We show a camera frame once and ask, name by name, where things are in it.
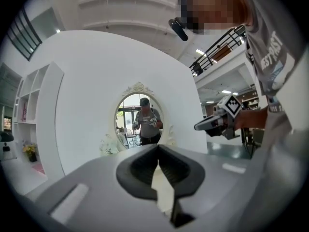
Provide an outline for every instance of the potted plant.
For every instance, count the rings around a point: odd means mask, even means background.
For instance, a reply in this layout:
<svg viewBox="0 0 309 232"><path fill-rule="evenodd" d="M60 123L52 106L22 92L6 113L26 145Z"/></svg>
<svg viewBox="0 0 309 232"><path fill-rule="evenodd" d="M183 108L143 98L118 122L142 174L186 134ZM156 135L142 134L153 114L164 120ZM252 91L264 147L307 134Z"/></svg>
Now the potted plant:
<svg viewBox="0 0 309 232"><path fill-rule="evenodd" d="M37 161L37 156L35 155L35 145L25 145L23 148L23 151L26 153L26 155L29 158L29 161L35 162Z"/></svg>

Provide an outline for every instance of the black metal railing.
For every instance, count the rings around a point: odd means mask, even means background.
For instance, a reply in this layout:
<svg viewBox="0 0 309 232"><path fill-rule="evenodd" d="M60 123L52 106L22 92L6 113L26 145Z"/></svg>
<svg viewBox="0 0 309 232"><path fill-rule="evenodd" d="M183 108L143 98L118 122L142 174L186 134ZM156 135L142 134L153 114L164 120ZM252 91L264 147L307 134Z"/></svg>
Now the black metal railing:
<svg viewBox="0 0 309 232"><path fill-rule="evenodd" d="M203 55L190 65L193 76L203 73L220 59L228 55L246 40L246 31L243 25L230 29L218 39Z"/></svg>
<svg viewBox="0 0 309 232"><path fill-rule="evenodd" d="M7 36L15 48L29 61L42 43L23 7L10 25Z"/></svg>

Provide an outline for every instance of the white curved wall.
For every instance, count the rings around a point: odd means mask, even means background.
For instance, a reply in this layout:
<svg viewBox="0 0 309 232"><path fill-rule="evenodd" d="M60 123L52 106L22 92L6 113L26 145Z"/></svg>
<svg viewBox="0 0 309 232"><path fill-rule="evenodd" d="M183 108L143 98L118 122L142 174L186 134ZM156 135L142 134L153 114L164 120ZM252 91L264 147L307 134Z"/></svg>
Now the white curved wall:
<svg viewBox="0 0 309 232"><path fill-rule="evenodd" d="M47 39L27 73L54 61L63 71L56 107L56 138L65 174L100 156L110 105L138 81L169 111L177 145L207 152L206 134L193 126L203 118L189 68L141 42L98 31L66 31Z"/></svg>

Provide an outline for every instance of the window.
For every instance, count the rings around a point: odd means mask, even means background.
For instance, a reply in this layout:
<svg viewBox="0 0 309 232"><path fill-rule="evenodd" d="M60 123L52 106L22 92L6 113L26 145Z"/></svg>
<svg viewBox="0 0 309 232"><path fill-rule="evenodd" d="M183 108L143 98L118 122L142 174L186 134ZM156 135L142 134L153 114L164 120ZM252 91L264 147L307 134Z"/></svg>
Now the window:
<svg viewBox="0 0 309 232"><path fill-rule="evenodd" d="M4 131L12 131L12 118L11 117L4 117L3 128L4 128Z"/></svg>

